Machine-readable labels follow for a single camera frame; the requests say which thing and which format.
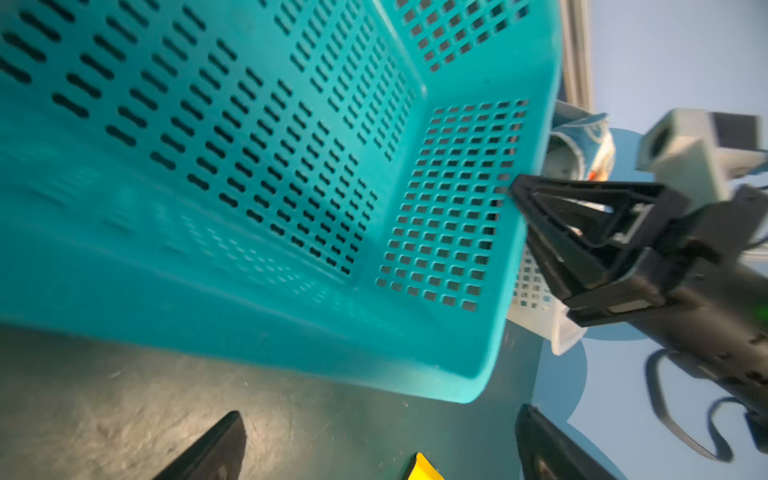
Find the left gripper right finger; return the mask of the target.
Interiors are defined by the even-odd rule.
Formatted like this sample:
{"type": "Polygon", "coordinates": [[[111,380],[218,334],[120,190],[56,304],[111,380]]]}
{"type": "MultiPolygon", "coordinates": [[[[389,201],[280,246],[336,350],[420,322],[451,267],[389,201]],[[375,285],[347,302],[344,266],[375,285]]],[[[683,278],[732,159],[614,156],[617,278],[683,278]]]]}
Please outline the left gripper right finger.
{"type": "Polygon", "coordinates": [[[515,436],[525,480],[616,480],[531,404],[521,406],[515,436]]]}

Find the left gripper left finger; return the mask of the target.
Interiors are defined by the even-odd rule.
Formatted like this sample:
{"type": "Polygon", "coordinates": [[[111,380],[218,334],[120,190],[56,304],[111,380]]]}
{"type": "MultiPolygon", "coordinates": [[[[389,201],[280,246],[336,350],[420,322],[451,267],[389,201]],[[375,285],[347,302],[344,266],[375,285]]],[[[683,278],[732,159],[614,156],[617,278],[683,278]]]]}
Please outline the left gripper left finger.
{"type": "Polygon", "coordinates": [[[242,415],[239,411],[230,411],[154,480],[238,480],[246,445],[242,415]]]}

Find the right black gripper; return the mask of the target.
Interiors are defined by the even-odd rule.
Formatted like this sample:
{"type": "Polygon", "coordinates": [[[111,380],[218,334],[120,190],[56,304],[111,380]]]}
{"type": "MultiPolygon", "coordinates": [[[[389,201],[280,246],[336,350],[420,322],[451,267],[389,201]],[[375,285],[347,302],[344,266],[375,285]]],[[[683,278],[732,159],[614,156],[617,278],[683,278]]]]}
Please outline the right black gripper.
{"type": "Polygon", "coordinates": [[[767,215],[765,192],[743,186],[680,219],[687,198],[661,183],[520,175],[509,195],[534,228],[527,246],[550,290],[577,323],[631,324],[735,397],[749,419],[766,419],[767,279],[738,260],[767,215]]]}

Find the grey plastic basket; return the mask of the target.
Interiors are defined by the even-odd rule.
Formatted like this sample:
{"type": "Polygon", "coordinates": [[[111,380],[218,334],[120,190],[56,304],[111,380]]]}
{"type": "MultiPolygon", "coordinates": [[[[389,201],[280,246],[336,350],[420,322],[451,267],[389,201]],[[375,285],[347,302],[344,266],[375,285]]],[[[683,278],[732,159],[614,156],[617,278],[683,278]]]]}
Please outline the grey plastic basket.
{"type": "Polygon", "coordinates": [[[569,309],[550,291],[530,249],[525,246],[506,319],[548,340],[555,356],[564,355],[586,334],[567,316],[569,309]]]}

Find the teal plastic basket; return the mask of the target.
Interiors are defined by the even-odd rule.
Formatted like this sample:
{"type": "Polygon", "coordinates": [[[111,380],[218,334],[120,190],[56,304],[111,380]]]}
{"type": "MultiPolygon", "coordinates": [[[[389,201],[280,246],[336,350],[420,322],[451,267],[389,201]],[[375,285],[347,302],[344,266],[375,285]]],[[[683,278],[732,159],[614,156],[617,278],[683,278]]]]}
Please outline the teal plastic basket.
{"type": "Polygon", "coordinates": [[[1,318],[469,403],[554,1],[5,1],[1,318]]]}

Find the blue bunny towel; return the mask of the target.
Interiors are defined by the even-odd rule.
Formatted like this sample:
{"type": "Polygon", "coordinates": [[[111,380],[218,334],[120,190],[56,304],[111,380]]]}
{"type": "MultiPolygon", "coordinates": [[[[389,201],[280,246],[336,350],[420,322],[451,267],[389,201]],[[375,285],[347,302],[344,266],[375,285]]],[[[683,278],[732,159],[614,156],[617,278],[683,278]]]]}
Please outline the blue bunny towel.
{"type": "Polygon", "coordinates": [[[616,155],[609,123],[607,113],[556,101],[541,175],[558,180],[607,181],[616,155]]]}

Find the yellow toy shovel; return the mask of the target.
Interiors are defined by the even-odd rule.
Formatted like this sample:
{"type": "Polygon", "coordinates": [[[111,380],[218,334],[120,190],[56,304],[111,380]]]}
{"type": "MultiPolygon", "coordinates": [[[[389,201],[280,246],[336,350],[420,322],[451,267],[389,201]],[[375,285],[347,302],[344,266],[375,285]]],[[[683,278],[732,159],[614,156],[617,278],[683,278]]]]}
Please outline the yellow toy shovel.
{"type": "Polygon", "coordinates": [[[444,477],[421,452],[417,452],[409,462],[403,480],[444,480],[444,477]]]}

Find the aluminium frame right post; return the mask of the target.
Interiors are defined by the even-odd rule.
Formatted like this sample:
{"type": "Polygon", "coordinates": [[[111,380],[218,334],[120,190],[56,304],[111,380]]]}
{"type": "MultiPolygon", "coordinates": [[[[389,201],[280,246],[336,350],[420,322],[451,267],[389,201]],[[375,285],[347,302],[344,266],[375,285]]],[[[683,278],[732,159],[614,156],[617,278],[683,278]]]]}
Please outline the aluminium frame right post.
{"type": "Polygon", "coordinates": [[[563,39],[562,85],[566,100],[582,109],[595,107],[591,69],[589,2],[560,0],[563,39]]]}

